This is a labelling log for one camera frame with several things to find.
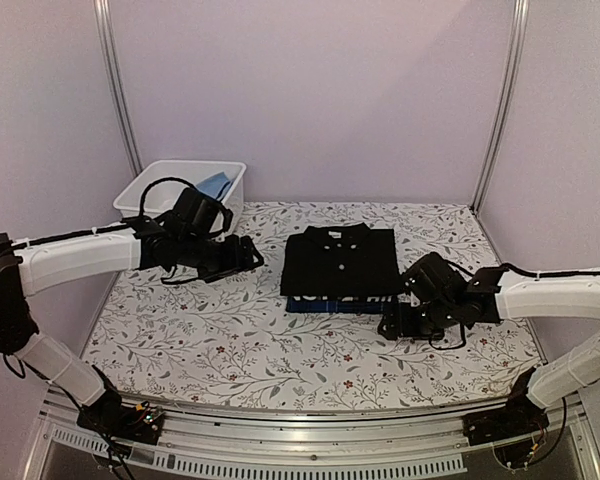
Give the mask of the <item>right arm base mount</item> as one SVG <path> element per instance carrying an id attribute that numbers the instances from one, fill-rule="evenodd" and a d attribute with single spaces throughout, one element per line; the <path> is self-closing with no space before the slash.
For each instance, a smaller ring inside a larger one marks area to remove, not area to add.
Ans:
<path id="1" fill-rule="evenodd" d="M 546 411 L 531 403 L 507 401 L 502 407 L 466 414 L 463 435 L 471 446 L 510 439 L 540 431 L 549 426 Z"/>

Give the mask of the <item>dark blue shirt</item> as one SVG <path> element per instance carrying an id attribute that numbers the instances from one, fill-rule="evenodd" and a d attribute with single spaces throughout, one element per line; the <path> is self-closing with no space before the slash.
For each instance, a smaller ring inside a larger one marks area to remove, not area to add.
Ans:
<path id="1" fill-rule="evenodd" d="M 382 314 L 387 304 L 400 303 L 397 296 L 387 303 L 345 303 L 345 302 L 294 302 L 287 298 L 285 311 L 287 313 L 318 313 L 318 314 Z"/>

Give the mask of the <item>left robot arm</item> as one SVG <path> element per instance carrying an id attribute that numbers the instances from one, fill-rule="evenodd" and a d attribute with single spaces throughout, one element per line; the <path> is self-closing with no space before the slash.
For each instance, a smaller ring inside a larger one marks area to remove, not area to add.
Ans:
<path id="1" fill-rule="evenodd" d="M 0 234 L 0 354 L 63 389 L 108 434 L 129 423 L 120 394 L 103 373 L 40 331 L 28 300 L 105 273 L 185 266 L 196 280 L 212 283 L 263 265 L 252 239 L 231 233 L 231 210 L 191 182 L 178 182 L 184 188 L 174 206 L 155 218 L 140 210 L 109 226 L 19 242 Z"/>

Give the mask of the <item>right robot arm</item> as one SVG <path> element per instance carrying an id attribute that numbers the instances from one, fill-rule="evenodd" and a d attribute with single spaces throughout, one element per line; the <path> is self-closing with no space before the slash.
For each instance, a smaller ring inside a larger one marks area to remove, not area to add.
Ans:
<path id="1" fill-rule="evenodd" d="M 431 341 L 450 326 L 519 318 L 581 318 L 600 321 L 600 267 L 530 272 L 504 263 L 484 267 L 469 279 L 437 253 L 417 260 L 402 276 L 417 305 L 392 301 L 378 332 L 388 340 Z M 516 380 L 497 427 L 517 436 L 536 416 L 565 396 L 600 379 L 600 330 L 558 359 L 532 367 Z"/>

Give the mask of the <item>black long sleeve shirt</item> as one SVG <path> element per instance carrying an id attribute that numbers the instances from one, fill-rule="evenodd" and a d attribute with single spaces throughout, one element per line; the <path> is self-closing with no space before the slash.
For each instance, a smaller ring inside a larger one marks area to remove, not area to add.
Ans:
<path id="1" fill-rule="evenodd" d="M 384 297 L 404 284 L 392 229 L 364 223 L 308 227 L 288 237 L 280 294 L 287 297 Z"/>

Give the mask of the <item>black white checkered shirt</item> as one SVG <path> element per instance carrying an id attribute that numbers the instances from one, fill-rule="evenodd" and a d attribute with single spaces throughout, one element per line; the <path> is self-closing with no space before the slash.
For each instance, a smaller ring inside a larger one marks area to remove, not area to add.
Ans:
<path id="1" fill-rule="evenodd" d="M 294 295 L 289 299 L 294 302 L 345 302 L 345 303 L 387 303 L 391 302 L 396 295 L 374 295 L 374 296 L 326 296 L 326 295 Z"/>

